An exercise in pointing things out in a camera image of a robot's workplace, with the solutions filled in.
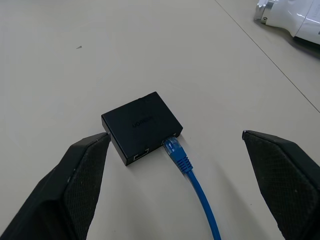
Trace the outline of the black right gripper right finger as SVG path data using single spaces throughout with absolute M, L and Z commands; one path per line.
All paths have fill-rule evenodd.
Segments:
M 296 143 L 242 133 L 260 193 L 285 240 L 320 240 L 320 166 Z

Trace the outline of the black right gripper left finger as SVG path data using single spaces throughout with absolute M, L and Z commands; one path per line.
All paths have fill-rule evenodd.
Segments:
M 108 133 L 72 144 L 38 182 L 0 240 L 86 240 L 109 144 Z

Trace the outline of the black network switch box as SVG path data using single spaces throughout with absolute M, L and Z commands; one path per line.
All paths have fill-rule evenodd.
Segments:
M 183 130 L 156 91 L 102 114 L 101 122 L 125 166 Z

